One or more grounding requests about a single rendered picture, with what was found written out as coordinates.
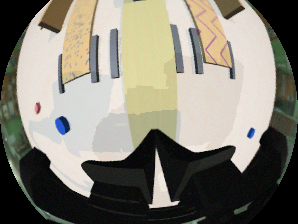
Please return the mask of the pale yellow strip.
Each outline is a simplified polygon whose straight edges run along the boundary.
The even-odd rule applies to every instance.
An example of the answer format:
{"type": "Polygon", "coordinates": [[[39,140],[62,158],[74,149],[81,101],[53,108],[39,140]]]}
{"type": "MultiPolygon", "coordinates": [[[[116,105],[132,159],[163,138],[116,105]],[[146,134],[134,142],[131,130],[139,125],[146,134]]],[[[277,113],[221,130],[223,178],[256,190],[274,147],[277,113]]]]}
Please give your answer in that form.
{"type": "Polygon", "coordinates": [[[150,129],[176,141],[177,75],[165,0],[124,0],[122,77],[133,149],[150,129]]]}

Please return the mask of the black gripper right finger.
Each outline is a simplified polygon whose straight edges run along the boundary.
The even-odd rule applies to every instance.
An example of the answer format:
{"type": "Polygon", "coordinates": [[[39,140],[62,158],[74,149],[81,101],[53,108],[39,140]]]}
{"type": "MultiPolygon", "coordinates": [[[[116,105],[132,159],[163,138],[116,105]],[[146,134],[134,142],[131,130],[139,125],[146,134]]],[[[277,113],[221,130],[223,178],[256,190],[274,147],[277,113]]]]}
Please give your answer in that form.
{"type": "Polygon", "coordinates": [[[169,190],[170,201],[180,201],[180,194],[188,185],[190,176],[204,171],[214,165],[223,163],[234,156],[234,145],[223,145],[218,149],[206,152],[193,152],[182,147],[176,141],[166,136],[160,129],[156,132],[157,155],[164,172],[166,189],[169,190]]]}

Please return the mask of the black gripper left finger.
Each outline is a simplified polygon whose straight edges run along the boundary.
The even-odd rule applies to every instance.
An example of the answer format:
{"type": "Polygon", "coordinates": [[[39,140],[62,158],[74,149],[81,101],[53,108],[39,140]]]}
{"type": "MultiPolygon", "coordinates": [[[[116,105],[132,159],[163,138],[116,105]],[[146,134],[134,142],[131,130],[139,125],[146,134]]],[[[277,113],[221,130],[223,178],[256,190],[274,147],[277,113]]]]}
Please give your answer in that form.
{"type": "Polygon", "coordinates": [[[90,180],[114,185],[138,186],[149,205],[153,204],[154,161],[156,161],[156,132],[150,129],[137,149],[124,160],[86,160],[82,169],[90,180]]]}

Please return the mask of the blue disc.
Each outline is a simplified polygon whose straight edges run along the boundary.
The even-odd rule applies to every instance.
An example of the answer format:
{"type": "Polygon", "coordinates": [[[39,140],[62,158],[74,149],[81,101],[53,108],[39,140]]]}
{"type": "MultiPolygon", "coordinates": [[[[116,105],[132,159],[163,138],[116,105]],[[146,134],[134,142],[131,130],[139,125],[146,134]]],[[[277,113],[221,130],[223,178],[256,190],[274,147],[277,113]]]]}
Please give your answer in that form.
{"type": "Polygon", "coordinates": [[[254,129],[255,128],[250,128],[250,131],[249,131],[249,133],[247,133],[247,137],[249,137],[249,139],[253,139],[253,136],[254,136],[254,129]]]}
{"type": "Polygon", "coordinates": [[[63,135],[65,135],[65,133],[69,132],[68,120],[65,119],[64,116],[57,117],[56,128],[57,128],[57,131],[59,131],[60,133],[63,133],[63,135]]]}

